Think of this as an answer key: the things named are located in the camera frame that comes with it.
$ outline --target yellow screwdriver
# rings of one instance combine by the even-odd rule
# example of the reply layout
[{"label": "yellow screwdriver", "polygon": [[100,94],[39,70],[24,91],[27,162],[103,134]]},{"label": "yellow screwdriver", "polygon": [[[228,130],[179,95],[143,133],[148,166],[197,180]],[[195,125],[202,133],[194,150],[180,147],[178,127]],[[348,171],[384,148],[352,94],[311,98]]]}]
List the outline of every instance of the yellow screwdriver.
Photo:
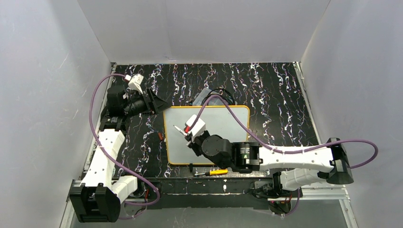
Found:
[{"label": "yellow screwdriver", "polygon": [[210,171],[206,173],[196,173],[195,176],[212,176],[212,175],[224,175],[227,174],[228,170],[215,170],[215,171]]}]

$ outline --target marble pattern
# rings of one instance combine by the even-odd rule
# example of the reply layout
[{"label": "marble pattern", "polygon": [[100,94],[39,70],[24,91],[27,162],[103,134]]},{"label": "marble pattern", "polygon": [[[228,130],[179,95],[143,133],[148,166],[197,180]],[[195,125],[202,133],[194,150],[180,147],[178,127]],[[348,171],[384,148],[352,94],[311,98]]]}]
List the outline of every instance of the marble pattern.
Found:
[{"label": "marble pattern", "polygon": [[[115,72],[142,74],[142,88],[152,88],[174,106],[189,105],[204,87],[224,87],[238,104],[249,107],[249,128],[263,141],[282,146],[318,143],[292,63],[121,65]],[[125,85],[121,78],[114,83]],[[145,177],[191,177],[189,168],[168,163],[158,132],[164,135],[162,114],[132,117],[117,160]]]}]

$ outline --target gray wall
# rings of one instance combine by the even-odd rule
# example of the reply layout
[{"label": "gray wall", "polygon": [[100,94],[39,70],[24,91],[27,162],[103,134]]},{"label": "gray wall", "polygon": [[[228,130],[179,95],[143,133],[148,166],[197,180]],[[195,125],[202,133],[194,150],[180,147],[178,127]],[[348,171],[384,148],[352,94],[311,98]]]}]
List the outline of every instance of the gray wall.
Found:
[{"label": "gray wall", "polygon": [[[379,156],[348,185],[360,227],[402,227],[403,2],[331,1],[302,58],[322,140],[364,138]],[[372,148],[347,144],[352,164]]]},{"label": "gray wall", "polygon": [[338,200],[301,200],[294,214],[281,219],[268,210],[252,208],[174,208],[148,210],[135,220],[79,223],[71,228],[347,228]]},{"label": "gray wall", "polygon": [[77,1],[2,0],[0,68],[1,227],[58,227],[109,60]]},{"label": "gray wall", "polygon": [[119,64],[300,61],[329,0],[78,0]]}]

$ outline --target yellow frame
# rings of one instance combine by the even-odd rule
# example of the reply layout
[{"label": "yellow frame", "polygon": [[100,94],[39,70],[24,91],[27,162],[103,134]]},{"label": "yellow frame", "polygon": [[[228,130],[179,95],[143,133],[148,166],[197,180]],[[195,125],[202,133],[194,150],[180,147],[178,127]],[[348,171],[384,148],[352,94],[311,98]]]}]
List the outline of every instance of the yellow frame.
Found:
[{"label": "yellow frame", "polygon": [[[170,108],[201,108],[201,106],[172,106]],[[213,105],[213,106],[206,106],[206,108],[226,108],[223,105]],[[247,108],[248,110],[248,123],[247,128],[249,128],[249,119],[250,119],[250,109],[246,105],[230,105],[230,108]],[[165,139],[166,139],[166,154],[168,156],[168,162],[171,165],[189,165],[189,163],[171,163],[169,160],[169,150],[168,150],[168,131],[166,130],[166,121],[165,121],[165,111],[163,112],[164,118],[164,130],[165,130]],[[193,163],[193,165],[212,165],[213,163]]]}]

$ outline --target screwdriver handle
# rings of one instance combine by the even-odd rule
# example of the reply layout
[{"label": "screwdriver handle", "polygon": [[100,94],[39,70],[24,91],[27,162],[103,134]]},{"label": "screwdriver handle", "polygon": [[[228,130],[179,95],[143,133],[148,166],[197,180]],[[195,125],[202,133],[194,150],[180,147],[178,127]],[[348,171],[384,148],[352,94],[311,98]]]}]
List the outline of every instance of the screwdriver handle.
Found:
[{"label": "screwdriver handle", "polygon": [[224,175],[227,174],[228,170],[215,170],[215,171],[210,171],[209,175],[206,176],[212,176],[212,175]]}]

